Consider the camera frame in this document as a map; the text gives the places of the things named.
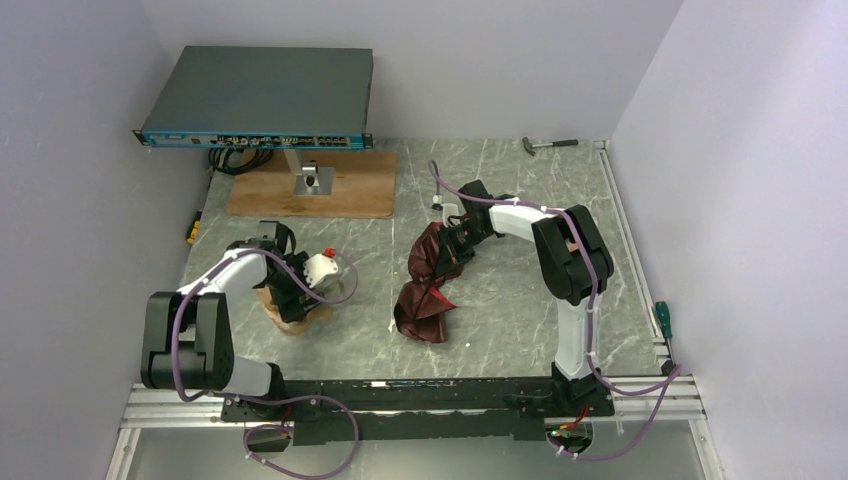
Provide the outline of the tan satin ribbon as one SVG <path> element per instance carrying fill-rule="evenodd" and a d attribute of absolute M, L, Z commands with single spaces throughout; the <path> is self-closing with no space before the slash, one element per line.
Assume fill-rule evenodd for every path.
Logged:
<path fill-rule="evenodd" d="M 280 317 L 273 313 L 270 308 L 270 294 L 268 293 L 268 282 L 265 282 L 261 287 L 254 289 L 257 300 L 262 307 L 265 315 L 270 319 L 283 334 L 288 336 L 296 336 L 305 332 L 313 323 L 317 321 L 329 320 L 335 313 L 335 308 L 318 300 L 318 306 L 312 310 L 302 322 L 284 324 Z"/>

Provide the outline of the maroon paper bouquet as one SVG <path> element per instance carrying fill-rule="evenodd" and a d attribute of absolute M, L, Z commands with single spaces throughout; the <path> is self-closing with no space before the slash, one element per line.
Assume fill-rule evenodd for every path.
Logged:
<path fill-rule="evenodd" d="M 434 344 L 447 340 L 445 314 L 456 308 L 440 288 L 459 277 L 463 267 L 448 262 L 447 272 L 437 271 L 441 222 L 431 222 L 413 242 L 407 259 L 410 280 L 398 294 L 393 309 L 397 330 L 413 340 Z"/>

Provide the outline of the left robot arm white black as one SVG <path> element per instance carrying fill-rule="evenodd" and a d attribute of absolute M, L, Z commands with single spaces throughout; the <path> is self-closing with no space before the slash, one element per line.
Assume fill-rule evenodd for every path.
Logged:
<path fill-rule="evenodd" d="M 248 397 L 264 420 L 287 406 L 282 372 L 274 363 L 235 354 L 230 308 L 257 291 L 271 319 L 300 327 L 318 301 L 305 291 L 309 256 L 296 248 L 294 232 L 278 221 L 262 221 L 255 237 L 235 241 L 202 277 L 147 301 L 140 376 L 149 389 Z"/>

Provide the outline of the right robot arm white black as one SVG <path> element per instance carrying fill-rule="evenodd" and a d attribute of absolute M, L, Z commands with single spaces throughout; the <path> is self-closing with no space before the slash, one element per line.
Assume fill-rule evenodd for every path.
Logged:
<path fill-rule="evenodd" d="M 551 401 L 557 411 L 574 415 L 590 396 L 603 390 L 594 366 L 595 311 L 615 273 L 599 229 L 583 205 L 562 210 L 488 194 L 476 180 L 458 191 L 465 213 L 450 215 L 436 229 L 437 276 L 453 273 L 475 255 L 474 247 L 491 236 L 513 236 L 532 243 L 544 283 L 556 300 L 558 344 L 552 366 Z"/>

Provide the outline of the wooden board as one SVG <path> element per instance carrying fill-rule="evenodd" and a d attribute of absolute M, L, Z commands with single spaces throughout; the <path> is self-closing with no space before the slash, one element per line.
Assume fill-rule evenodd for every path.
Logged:
<path fill-rule="evenodd" d="M 317 150 L 302 153 L 319 168 L 320 193 L 306 186 L 283 154 L 235 178 L 226 212 L 252 217 L 390 218 L 398 159 L 394 153 Z"/>

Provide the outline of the yellow black tool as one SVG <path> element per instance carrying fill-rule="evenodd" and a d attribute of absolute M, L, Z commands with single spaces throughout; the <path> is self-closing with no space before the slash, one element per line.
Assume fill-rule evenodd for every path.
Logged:
<path fill-rule="evenodd" d="M 202 212 L 200 210 L 196 211 L 194 216 L 192 217 L 191 223 L 187 229 L 186 233 L 186 242 L 190 245 L 193 245 L 196 241 L 200 220 L 202 217 Z"/>

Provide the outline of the metal stand bracket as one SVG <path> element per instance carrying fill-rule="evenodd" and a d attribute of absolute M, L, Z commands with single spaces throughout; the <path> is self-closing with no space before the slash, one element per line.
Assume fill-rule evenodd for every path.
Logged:
<path fill-rule="evenodd" d="M 321 166 L 317 161 L 304 161 L 296 149 L 284 149 L 284 158 L 294 175 L 295 196 L 329 196 L 335 180 L 333 167 Z"/>

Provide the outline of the green handled screwdriver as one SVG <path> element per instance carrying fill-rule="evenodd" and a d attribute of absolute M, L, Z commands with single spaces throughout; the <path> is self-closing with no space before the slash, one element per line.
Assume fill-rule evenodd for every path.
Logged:
<path fill-rule="evenodd" d="M 664 344 L 668 350 L 668 359 L 662 364 L 661 371 L 664 375 L 669 376 L 672 370 L 676 367 L 672 347 L 673 332 L 671 326 L 671 314 L 665 301 L 657 301 L 654 309 Z"/>

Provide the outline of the grey blue network switch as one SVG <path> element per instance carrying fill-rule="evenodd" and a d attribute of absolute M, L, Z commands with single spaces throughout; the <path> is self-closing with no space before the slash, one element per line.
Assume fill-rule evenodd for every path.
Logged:
<path fill-rule="evenodd" d="M 186 46 L 134 134 L 151 148 L 372 146 L 370 49 Z"/>

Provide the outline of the aluminium rail frame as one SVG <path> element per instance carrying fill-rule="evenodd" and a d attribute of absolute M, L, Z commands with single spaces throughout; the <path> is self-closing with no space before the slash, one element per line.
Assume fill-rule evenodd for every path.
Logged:
<path fill-rule="evenodd" d="M 683 424 L 692 438 L 698 469 L 706 479 L 725 472 L 710 431 L 706 410 L 695 379 L 679 373 L 669 376 L 661 366 L 668 350 L 655 314 L 655 301 L 641 266 L 604 142 L 593 145 L 614 208 L 624 245 L 629 278 L 638 286 L 639 301 L 652 331 L 657 376 L 614 376 L 606 395 L 574 405 L 552 396 L 550 376 L 391 379 L 296 380 L 298 397 L 290 420 L 263 420 L 248 406 L 232 399 L 205 396 L 183 402 L 178 395 L 135 385 L 122 419 L 119 440 L 108 470 L 111 479 L 126 479 L 145 429 L 231 428 L 244 432 L 249 457 L 282 445 L 285 433 L 300 445 L 337 440 L 335 427 L 346 419 L 357 423 L 363 441 L 426 440 L 445 438 L 510 437 L 531 441 L 548 436 L 563 421 L 571 424 L 565 441 L 585 444 L 584 456 L 597 453 L 591 434 L 594 425 L 613 426 L 622 441 L 616 456 L 629 457 L 634 440 L 626 439 L 632 425 L 639 438 L 649 425 Z"/>

